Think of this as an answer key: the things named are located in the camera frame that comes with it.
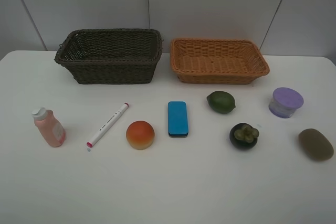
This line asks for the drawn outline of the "green lime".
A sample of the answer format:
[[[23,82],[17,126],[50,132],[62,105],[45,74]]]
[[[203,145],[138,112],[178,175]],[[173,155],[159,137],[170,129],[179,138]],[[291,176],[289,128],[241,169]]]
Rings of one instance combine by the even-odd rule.
[[[208,105],[215,112],[229,114],[236,107],[234,97],[224,91],[214,91],[206,97]]]

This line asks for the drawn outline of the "dark purple mangosteen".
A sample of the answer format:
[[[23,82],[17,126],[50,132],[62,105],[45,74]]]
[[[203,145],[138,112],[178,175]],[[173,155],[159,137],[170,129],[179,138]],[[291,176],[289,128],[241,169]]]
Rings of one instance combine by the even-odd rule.
[[[229,133],[232,145],[242,151],[253,148],[257,144],[258,137],[259,131],[247,123],[235,125]]]

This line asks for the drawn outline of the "purple lidded round container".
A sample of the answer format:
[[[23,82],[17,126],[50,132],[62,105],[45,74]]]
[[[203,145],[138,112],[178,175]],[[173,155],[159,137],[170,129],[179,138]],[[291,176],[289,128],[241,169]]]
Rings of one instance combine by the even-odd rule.
[[[272,93],[269,110],[280,118],[290,118],[304,104],[302,95],[294,89],[279,87]]]

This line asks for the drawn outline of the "brown kiwi fruit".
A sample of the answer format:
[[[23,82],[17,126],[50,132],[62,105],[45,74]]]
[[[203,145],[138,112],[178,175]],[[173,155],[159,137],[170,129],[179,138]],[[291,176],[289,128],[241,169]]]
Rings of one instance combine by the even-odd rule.
[[[298,135],[303,151],[314,161],[327,161],[334,155],[334,148],[329,140],[316,129],[305,129]]]

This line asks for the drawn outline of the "blue whiteboard eraser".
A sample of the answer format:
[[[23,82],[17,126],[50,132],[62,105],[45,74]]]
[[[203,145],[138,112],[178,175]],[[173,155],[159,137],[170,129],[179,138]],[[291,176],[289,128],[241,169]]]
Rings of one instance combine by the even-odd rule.
[[[189,133],[187,106],[183,101],[170,101],[167,106],[168,134],[170,137],[187,137]]]

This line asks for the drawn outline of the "orange round bread bun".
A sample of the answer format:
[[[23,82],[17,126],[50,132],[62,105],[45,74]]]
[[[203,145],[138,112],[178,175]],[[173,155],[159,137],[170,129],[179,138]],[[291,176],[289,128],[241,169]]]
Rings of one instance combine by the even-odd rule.
[[[127,128],[126,138],[132,148],[144,150],[153,144],[155,131],[148,122],[135,121]]]

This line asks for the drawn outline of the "orange wicker basket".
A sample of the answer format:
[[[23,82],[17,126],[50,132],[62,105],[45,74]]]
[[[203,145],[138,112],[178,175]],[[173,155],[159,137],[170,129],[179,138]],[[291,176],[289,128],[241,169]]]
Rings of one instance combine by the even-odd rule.
[[[181,82],[193,84],[250,84],[270,72],[258,47],[242,39],[173,39],[170,62]]]

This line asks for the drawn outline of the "white marker red caps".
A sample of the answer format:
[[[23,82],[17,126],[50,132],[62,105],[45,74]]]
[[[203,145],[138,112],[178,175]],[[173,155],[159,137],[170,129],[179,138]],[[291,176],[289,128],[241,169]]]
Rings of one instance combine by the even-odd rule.
[[[123,113],[128,108],[129,104],[124,103],[86,143],[87,147],[93,148],[93,146],[109,131],[109,129],[115,124],[115,122],[123,115]]]

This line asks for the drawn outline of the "dark brown wicker basket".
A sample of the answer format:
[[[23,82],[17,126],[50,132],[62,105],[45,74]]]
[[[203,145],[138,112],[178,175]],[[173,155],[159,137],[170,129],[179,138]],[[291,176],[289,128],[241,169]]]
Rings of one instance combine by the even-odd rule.
[[[162,54],[158,30],[81,29],[60,44],[55,62],[79,84],[145,84]]]

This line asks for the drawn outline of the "pink bottle white cap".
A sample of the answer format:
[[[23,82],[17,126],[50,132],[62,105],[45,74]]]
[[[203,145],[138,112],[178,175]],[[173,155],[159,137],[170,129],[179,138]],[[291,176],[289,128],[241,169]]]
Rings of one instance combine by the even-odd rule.
[[[40,134],[51,147],[60,147],[66,139],[66,131],[60,122],[55,118],[52,110],[44,107],[35,109],[32,112],[34,124]]]

